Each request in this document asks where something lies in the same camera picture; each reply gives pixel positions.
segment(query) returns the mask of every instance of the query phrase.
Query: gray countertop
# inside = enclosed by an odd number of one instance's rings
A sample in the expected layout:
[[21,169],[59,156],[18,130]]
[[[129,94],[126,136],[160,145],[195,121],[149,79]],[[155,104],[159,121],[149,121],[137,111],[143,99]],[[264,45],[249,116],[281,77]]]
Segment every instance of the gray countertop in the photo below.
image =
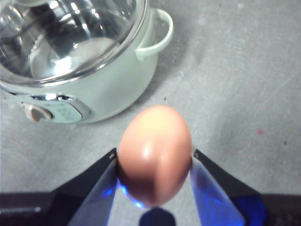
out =
[[[25,118],[1,95],[1,192],[49,191],[119,145],[152,105],[186,119],[194,145],[263,193],[301,194],[301,1],[153,0],[174,36],[153,80],[124,112],[94,124]],[[177,225],[199,225],[189,177],[163,206]],[[117,191],[110,226],[137,225],[146,210]]]

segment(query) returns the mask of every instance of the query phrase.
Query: brown egg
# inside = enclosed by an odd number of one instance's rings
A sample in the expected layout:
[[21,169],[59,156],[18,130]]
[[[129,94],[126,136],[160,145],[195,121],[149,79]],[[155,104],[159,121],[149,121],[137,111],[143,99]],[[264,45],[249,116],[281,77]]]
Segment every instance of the brown egg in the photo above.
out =
[[192,143],[184,118],[168,106],[153,106],[129,124],[118,149],[119,180],[137,206],[156,207],[182,187]]

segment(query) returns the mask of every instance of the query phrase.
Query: glass lid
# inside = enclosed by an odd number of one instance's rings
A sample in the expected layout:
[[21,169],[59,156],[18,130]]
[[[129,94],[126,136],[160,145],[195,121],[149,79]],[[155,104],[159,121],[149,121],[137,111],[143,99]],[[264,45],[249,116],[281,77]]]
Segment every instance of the glass lid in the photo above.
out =
[[1,80],[47,86],[84,77],[118,57],[146,0],[1,0]]

